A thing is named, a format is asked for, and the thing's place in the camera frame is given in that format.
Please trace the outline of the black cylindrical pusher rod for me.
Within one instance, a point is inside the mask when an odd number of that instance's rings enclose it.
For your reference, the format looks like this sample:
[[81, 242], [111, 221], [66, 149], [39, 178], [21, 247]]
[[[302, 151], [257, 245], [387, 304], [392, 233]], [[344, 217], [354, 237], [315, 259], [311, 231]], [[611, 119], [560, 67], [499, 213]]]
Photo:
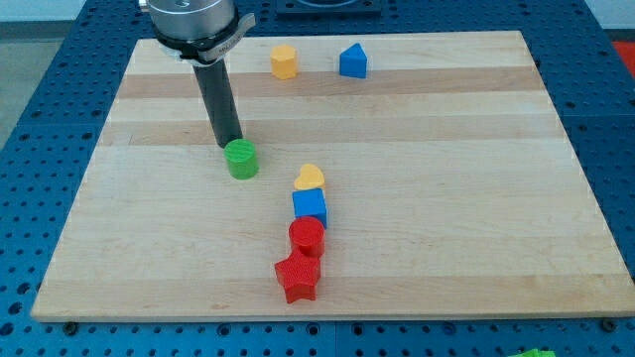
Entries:
[[193, 69], [216, 144], [225, 148], [233, 140], [242, 139], [225, 61], [220, 59], [210, 66]]

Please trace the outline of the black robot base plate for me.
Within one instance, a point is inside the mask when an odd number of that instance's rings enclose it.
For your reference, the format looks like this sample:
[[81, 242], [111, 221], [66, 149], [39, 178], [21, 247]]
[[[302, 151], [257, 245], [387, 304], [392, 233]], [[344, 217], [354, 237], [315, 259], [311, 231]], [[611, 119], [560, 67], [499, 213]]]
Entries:
[[275, 0], [278, 15], [376, 15], [383, 0]]

